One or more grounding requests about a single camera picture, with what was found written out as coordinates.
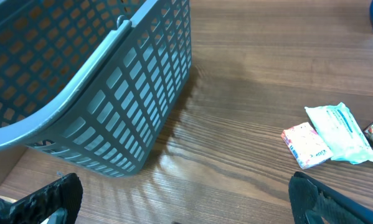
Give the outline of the red white small box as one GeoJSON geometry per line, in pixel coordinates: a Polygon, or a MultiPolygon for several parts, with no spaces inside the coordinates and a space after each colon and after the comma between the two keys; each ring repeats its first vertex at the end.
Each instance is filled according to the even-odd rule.
{"type": "Polygon", "coordinates": [[[333,157],[328,145],[308,122],[283,130],[281,138],[302,169],[316,166],[333,157]]]}

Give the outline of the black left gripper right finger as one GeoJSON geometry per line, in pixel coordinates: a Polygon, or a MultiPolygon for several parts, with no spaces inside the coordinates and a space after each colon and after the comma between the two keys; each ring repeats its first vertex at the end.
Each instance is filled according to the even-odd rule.
{"type": "Polygon", "coordinates": [[[295,224],[373,224],[372,210],[303,172],[293,174],[288,193],[295,224]]]}

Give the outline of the teal tissue pack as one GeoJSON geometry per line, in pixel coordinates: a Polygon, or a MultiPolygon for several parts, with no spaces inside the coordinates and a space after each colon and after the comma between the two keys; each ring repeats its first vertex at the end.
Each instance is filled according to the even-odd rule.
{"type": "Polygon", "coordinates": [[[316,132],[333,153],[333,161],[351,164],[373,162],[373,149],[344,103],[314,108],[306,106],[305,111],[316,132]]]}

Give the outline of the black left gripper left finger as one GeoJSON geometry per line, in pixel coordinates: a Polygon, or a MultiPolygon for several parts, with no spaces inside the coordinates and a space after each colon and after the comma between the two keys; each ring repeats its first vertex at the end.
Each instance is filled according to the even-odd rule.
{"type": "Polygon", "coordinates": [[[74,224],[82,203],[83,187],[75,173],[67,174],[14,202],[0,198],[0,224],[74,224]]]}

